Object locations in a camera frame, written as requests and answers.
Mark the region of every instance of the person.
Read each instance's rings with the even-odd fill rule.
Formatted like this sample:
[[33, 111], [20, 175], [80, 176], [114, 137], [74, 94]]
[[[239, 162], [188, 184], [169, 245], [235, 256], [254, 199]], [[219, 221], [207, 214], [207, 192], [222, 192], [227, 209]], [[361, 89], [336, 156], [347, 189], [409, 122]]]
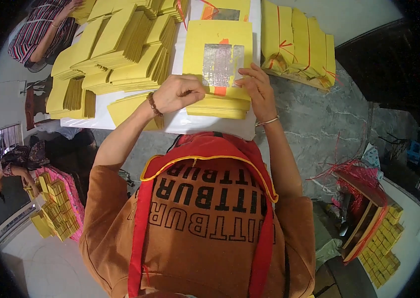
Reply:
[[111, 297], [312, 294], [312, 202], [302, 196], [269, 77], [254, 63], [239, 72], [245, 78], [235, 83], [248, 90], [268, 139], [272, 178], [254, 141], [182, 135], [147, 162], [139, 189], [127, 198], [118, 170], [142, 129], [156, 114], [204, 98], [190, 75], [169, 76], [99, 147], [79, 248]]
[[7, 176], [21, 176], [23, 186], [30, 186], [35, 196], [39, 189], [34, 184], [29, 171], [39, 169], [46, 164], [53, 164], [57, 158], [76, 151], [82, 146], [90, 145], [94, 141], [92, 133], [82, 130], [72, 140], [63, 136], [45, 141], [31, 136], [30, 146], [16, 146], [0, 159], [0, 197], [4, 202], [2, 179]]
[[37, 0], [12, 32], [10, 56], [30, 69], [54, 64], [58, 54], [71, 45], [78, 25], [69, 15], [82, 4], [83, 0]]

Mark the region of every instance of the pink cloth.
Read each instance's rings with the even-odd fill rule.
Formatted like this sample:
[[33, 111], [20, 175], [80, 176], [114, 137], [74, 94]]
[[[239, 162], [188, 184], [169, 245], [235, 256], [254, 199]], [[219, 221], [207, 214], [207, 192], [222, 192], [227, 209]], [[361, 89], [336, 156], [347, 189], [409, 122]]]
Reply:
[[81, 235], [83, 234], [84, 206], [79, 200], [79, 195], [77, 194], [74, 179], [70, 174], [61, 172], [60, 170], [50, 165], [45, 165], [37, 169], [36, 175], [38, 176], [44, 172], [48, 172], [49, 176], [51, 176], [51, 181], [60, 179], [64, 182], [64, 185], [66, 186], [67, 196], [69, 198], [69, 201], [71, 202], [71, 207], [73, 208], [74, 214], [76, 215], [77, 223], [79, 224], [79, 229], [70, 236], [70, 239], [78, 242], [79, 238], [81, 238]]

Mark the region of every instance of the white plastic sheet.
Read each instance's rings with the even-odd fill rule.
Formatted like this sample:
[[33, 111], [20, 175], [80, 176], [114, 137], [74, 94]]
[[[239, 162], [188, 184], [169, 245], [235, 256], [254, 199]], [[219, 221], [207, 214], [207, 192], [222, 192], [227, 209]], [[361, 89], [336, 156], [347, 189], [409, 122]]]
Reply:
[[[203, 2], [200, 0], [191, 0], [185, 22], [190, 20], [199, 20], [203, 10]], [[253, 29], [253, 62], [260, 65], [261, 51], [261, 2], [260, 0], [251, 0], [249, 21]], [[169, 72], [174, 75], [182, 74], [183, 55], [185, 50], [185, 41], [187, 31], [183, 23], [177, 24], [177, 37], [175, 46], [170, 56], [171, 68]], [[78, 120], [71, 118], [61, 119], [61, 126], [115, 129], [112, 118], [107, 110], [107, 106], [126, 96], [143, 93], [136, 92], [113, 92], [96, 96], [96, 111], [94, 119]], [[250, 108], [245, 120], [224, 119], [209, 116], [189, 116], [184, 109], [164, 116], [165, 128], [162, 130], [172, 134], [194, 134], [202, 131], [217, 131], [226, 134], [233, 134], [245, 140], [252, 140], [255, 136], [256, 117]]]

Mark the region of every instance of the red striped shirt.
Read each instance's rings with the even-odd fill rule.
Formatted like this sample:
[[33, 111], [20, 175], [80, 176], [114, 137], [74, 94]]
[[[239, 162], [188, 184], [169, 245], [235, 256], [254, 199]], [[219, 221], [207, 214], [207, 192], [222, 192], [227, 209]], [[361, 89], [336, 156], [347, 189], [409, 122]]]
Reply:
[[[8, 47], [11, 58], [22, 64], [26, 63], [44, 38], [51, 22], [69, 2], [70, 0], [37, 0], [26, 23]], [[51, 56], [62, 42], [69, 42], [77, 26], [73, 18], [67, 18], [58, 28], [44, 57]]]

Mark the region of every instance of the window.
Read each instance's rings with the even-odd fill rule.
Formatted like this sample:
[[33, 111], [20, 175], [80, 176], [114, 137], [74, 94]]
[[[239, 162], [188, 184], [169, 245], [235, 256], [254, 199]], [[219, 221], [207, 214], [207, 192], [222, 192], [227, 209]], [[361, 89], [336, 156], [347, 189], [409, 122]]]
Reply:
[[0, 159], [4, 154], [23, 144], [21, 124], [0, 129]]

